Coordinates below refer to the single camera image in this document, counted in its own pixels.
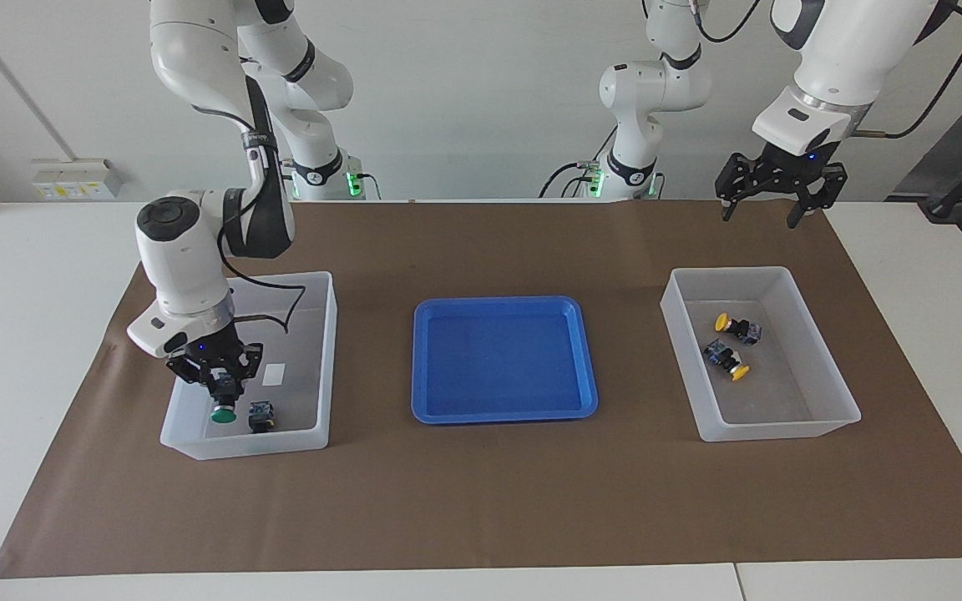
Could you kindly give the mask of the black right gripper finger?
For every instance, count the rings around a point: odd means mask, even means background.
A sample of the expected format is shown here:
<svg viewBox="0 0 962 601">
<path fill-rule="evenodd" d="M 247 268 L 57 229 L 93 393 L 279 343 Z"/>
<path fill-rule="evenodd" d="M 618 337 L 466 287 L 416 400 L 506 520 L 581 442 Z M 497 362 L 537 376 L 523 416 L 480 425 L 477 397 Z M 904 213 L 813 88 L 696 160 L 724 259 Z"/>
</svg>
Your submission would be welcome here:
<svg viewBox="0 0 962 601">
<path fill-rule="evenodd" d="M 240 346 L 240 355 L 236 358 L 234 376 L 238 391 L 245 390 L 246 381 L 255 379 L 257 370 L 262 364 L 264 354 L 263 343 L 248 343 Z"/>
<path fill-rule="evenodd" d="M 200 386 L 207 401 L 216 398 L 216 374 L 210 358 L 204 355 L 171 354 L 165 365 L 184 384 Z"/>
</svg>

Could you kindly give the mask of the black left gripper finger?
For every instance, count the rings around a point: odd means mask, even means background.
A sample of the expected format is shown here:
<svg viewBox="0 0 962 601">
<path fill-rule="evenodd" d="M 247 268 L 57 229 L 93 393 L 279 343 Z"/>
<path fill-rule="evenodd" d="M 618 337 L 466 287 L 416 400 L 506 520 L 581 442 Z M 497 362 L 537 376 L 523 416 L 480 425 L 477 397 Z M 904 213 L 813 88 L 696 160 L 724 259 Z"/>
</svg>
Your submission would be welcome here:
<svg viewBox="0 0 962 601">
<path fill-rule="evenodd" d="M 715 194 L 722 204 L 722 221 L 731 220 L 738 203 L 756 194 L 756 180 L 753 178 L 755 167 L 755 159 L 733 153 L 719 171 L 715 179 Z"/>
<path fill-rule="evenodd" d="M 816 210 L 832 208 L 847 182 L 848 174 L 843 163 L 828 164 L 821 168 L 818 177 L 812 183 L 801 179 L 793 186 L 797 196 L 797 203 L 787 214 L 787 227 L 797 228 L 803 218 Z"/>
</svg>

